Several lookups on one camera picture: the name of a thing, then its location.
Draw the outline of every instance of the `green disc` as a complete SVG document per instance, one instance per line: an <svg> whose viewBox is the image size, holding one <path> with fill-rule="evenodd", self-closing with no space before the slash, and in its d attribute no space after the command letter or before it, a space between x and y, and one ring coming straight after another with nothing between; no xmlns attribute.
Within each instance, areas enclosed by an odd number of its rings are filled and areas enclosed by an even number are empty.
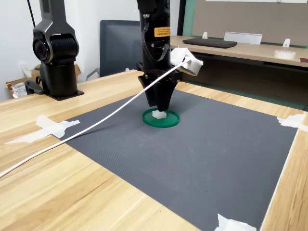
<svg viewBox="0 0 308 231"><path fill-rule="evenodd" d="M170 128L176 126L180 122L179 114L172 110L165 111L167 113L166 118L156 119L152 116L152 111L156 110L157 108L152 108L143 112L142 119L146 124L156 128Z"/></svg>

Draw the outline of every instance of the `cable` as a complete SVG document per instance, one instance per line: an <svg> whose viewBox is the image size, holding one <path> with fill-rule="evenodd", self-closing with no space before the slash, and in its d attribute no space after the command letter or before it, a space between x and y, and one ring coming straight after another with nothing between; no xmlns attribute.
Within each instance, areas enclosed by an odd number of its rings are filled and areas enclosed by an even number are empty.
<svg viewBox="0 0 308 231"><path fill-rule="evenodd" d="M155 81L153 81L153 83L151 83L151 84L150 84L149 86L147 86L145 89L143 89L142 91L140 91L137 95L135 95L133 98L131 98L130 100L128 100L125 104L123 104L121 107L119 107L118 109L116 109L114 112L112 112L110 115L108 115L107 117L105 117L105 118L102 119L101 121L97 122L96 124L93 124L92 126L86 128L86 129L84 129L83 131L81 131L81 132L79 132L79 133L77 133L77 134L75 134L75 135L73 135L73 136L71 136L71 137L69 137L69 138L67 138L67 139L65 139L65 140L63 140L63 141L60 141L60 142L58 142L58 143L56 143L56 144L54 144L54 145L52 145L52 146L50 146L50 147L44 148L43 150L41 150L41 151L39 151L39 152L37 152L37 153L35 153L35 154L33 154L33 155L27 157L26 159L22 160L21 162L17 163L16 165L14 165L14 166L10 167L9 169L5 170L4 172L2 172L2 173L0 174L0 178L3 177L3 176L5 176L5 175L8 174L9 172L13 171L14 169L18 168L20 165L24 164L25 162L27 162L27 161L33 159L34 157L36 157L36 156L38 156L38 155L40 155L40 154L42 154L42 153L44 153L44 152L46 152L46 151L48 151L48 150L50 150L50 149L53 149L53 148L55 148L55 147L57 147L57 146L59 146L59 145L65 143L65 142L67 142L67 141L69 141L69 140L71 140L71 139L73 139L73 138L75 138L75 137L81 135L82 133L85 133L86 131L89 131L90 129L94 128L95 126L99 125L100 123L104 122L106 119L112 117L115 113L117 113L118 111L120 111L122 108L124 108L124 107L125 107L126 105L128 105L130 102L132 102L134 99L136 99L138 96L140 96L140 95L141 95L142 93L144 93L146 90L148 90L148 89L149 89L151 86L153 86L155 83L157 83L157 82L160 81L162 78L164 78L165 76L169 75L172 71L178 69L180 66L182 66L182 65L185 64L185 63L187 63L187 62L190 61L190 60L191 60L191 58L187 58L187 59L186 59L184 62L182 62L181 64L179 64L179 65L173 67L171 70L169 70L169 71L167 71L166 73L164 73L161 77L157 78Z"/></svg>
<svg viewBox="0 0 308 231"><path fill-rule="evenodd" d="M34 22L34 17L33 17L32 9L31 9L30 1L29 0L27 0L27 1L28 1L28 6L29 6L32 22L33 22L33 27L35 27L35 22Z"/></svg>
<svg viewBox="0 0 308 231"><path fill-rule="evenodd" d="M145 42L145 33L148 31L149 29L149 17L150 15L149 14L144 14L143 15L144 17L144 29L141 33L141 42L142 42L142 46L144 48L144 51L146 53L146 55L149 57L149 59L152 61L152 62L160 62L164 59L164 57L166 56L167 52L169 51L170 49L170 45L169 44L165 44L164 47L163 47L163 53L162 55L160 56L160 58L158 60L154 59L153 56L151 55L147 45L146 45L146 42Z"/></svg>

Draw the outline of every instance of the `small white clip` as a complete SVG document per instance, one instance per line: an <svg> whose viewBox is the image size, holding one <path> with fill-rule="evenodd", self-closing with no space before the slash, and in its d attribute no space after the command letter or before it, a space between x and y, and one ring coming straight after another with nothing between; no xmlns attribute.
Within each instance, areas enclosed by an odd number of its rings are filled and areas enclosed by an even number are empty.
<svg viewBox="0 0 308 231"><path fill-rule="evenodd" d="M203 39L207 39L207 32L204 32L204 33L203 33L202 38L203 38Z"/></svg>
<svg viewBox="0 0 308 231"><path fill-rule="evenodd" d="M284 43L283 43L282 46L283 46L283 47L289 47L289 46L290 46L290 39L287 38L287 39L284 41Z"/></svg>

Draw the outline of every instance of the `yellow warning label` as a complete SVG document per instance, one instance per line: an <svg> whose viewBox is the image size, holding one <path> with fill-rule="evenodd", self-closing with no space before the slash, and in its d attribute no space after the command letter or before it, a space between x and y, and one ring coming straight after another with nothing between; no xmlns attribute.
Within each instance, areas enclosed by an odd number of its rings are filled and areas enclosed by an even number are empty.
<svg viewBox="0 0 308 231"><path fill-rule="evenodd" d="M170 36L170 27L157 27L154 29L155 37L166 37Z"/></svg>

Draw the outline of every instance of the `wooden table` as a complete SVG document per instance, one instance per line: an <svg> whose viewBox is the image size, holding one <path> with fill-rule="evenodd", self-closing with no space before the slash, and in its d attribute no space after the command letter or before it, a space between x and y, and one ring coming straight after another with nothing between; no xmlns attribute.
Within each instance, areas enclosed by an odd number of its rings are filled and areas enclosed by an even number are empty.
<svg viewBox="0 0 308 231"><path fill-rule="evenodd" d="M242 58L250 60L258 60L277 64L287 64L293 66L308 67L308 63L301 63L300 58L308 58L308 49L294 48L294 47L282 47L274 45L248 45L248 44L237 44L235 47L227 49L196 46L183 43L183 40L192 39L193 37L185 36L171 36L171 48L176 47L187 47L192 52L214 54L221 56L228 56L233 58ZM274 57L276 50L294 51L296 57L291 60L278 59Z"/></svg>
<svg viewBox="0 0 308 231"><path fill-rule="evenodd" d="M140 74L132 70L80 83L85 94L61 102L35 94L1 102L0 171L58 142L49 135L34 143L4 144L38 130L38 115L60 122L132 96L142 89ZM182 82L177 89L283 118L303 113ZM299 130L263 230L308 229L307 154L308 134ZM67 144L1 178L0 202L2 230L198 230Z"/></svg>

